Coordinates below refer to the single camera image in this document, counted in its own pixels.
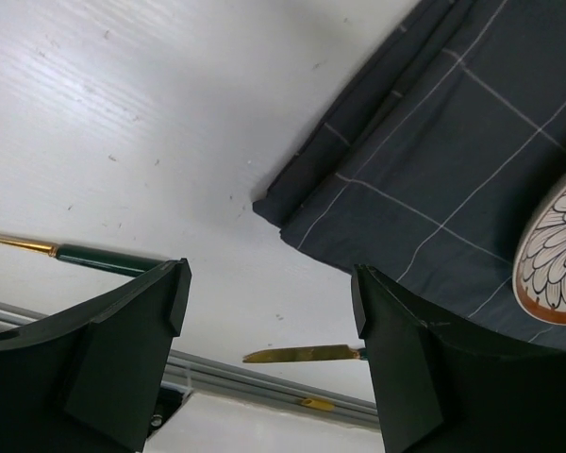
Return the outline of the gold knife green handle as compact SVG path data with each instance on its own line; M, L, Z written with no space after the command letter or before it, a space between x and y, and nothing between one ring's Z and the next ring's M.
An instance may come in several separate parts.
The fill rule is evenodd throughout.
M290 348L264 349L243 357L243 363L292 363L309 361L367 361L364 347L347 344L314 345Z

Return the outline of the gold fork green handle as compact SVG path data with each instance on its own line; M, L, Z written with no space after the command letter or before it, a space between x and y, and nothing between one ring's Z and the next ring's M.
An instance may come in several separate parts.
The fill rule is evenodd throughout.
M0 244L41 253L53 259L125 277L138 277L162 260L74 244L55 244L39 240L0 235Z

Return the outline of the floral ceramic plate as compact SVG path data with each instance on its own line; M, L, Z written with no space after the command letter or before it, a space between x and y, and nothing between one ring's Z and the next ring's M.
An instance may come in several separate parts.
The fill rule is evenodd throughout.
M566 174L524 228L513 262L512 291L533 318L566 326Z

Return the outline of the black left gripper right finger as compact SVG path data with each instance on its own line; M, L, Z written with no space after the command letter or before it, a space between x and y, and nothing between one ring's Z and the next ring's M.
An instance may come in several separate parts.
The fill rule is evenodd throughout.
M516 340L352 275L358 336L389 452L566 452L566 350Z

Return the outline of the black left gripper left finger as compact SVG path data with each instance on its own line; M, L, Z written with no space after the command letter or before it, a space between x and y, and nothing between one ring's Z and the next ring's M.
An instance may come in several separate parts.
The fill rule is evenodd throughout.
M0 452L140 452L191 286L168 260L0 333Z

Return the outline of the dark grey checked cloth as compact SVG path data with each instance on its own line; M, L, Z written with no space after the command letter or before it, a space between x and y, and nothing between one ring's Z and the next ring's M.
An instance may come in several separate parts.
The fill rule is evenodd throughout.
M510 337L566 349L511 271L566 174L566 1L421 1L255 202L282 240Z

